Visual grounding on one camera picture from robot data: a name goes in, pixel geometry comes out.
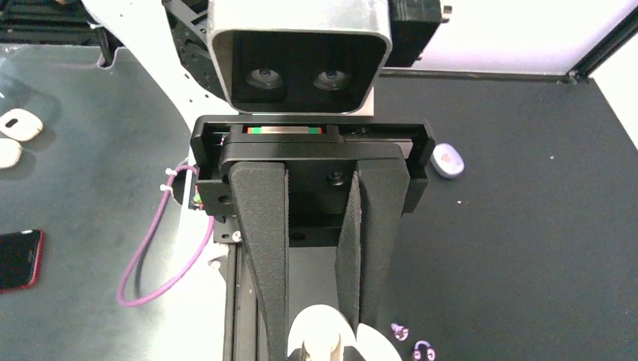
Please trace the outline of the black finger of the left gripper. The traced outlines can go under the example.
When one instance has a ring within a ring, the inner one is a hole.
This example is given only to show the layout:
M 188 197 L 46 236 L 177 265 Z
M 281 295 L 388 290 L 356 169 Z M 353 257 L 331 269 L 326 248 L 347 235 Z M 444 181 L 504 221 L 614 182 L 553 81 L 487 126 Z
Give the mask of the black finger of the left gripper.
M 237 162 L 229 182 L 266 329 L 270 360 L 287 358 L 288 183 L 278 162 Z
M 409 180 L 399 159 L 361 160 L 352 174 L 335 271 L 339 310 L 355 329 L 377 323 Z

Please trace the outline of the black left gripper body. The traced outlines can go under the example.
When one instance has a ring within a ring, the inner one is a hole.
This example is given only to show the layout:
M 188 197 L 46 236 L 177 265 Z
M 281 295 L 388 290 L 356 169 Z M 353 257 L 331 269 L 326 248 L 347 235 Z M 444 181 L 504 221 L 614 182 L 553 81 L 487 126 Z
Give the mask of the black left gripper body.
M 229 171 L 237 162 L 278 162 L 289 173 L 290 243 L 337 243 L 355 164 L 361 159 L 403 158 L 410 181 L 403 210 L 411 213 L 427 186 L 435 147 L 427 124 L 378 123 L 372 117 L 205 115 L 193 127 L 190 147 L 199 173 L 196 189 L 214 218 L 214 240 L 241 240 Z

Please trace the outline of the purple earbud one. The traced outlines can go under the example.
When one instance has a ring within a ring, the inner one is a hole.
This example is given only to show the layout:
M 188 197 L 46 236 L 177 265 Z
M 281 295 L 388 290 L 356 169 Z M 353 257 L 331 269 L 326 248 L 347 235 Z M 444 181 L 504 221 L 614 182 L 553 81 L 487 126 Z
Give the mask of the purple earbud one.
M 434 347 L 425 340 L 416 341 L 412 348 L 412 361 L 435 361 L 436 351 Z
M 409 337 L 409 328 L 398 323 L 390 325 L 393 335 L 397 341 L 406 341 Z

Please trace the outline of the white earbud charging case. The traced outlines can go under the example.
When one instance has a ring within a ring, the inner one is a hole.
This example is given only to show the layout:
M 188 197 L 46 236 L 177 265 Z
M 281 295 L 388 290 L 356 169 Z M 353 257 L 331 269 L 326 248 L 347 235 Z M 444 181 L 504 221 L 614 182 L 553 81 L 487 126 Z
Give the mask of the white earbud charging case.
M 287 340 L 288 360 L 396 360 L 401 356 L 379 331 L 353 327 L 329 305 L 311 305 L 294 318 Z

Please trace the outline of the white earbud one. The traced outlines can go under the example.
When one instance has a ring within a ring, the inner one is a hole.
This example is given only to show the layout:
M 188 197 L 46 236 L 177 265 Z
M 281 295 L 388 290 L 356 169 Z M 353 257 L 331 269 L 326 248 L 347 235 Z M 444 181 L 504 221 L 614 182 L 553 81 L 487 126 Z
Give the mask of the white earbud one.
M 301 360 L 341 361 L 343 344 L 340 333 L 330 328 L 311 329 L 303 338 Z

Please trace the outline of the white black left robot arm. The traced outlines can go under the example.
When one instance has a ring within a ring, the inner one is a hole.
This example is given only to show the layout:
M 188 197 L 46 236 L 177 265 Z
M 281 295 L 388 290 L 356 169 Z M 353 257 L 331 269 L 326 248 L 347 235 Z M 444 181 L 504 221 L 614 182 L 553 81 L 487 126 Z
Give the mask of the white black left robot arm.
M 225 360 L 398 360 L 377 311 L 427 186 L 422 123 L 374 118 L 440 1 L 88 1 L 192 132 L 225 277 Z

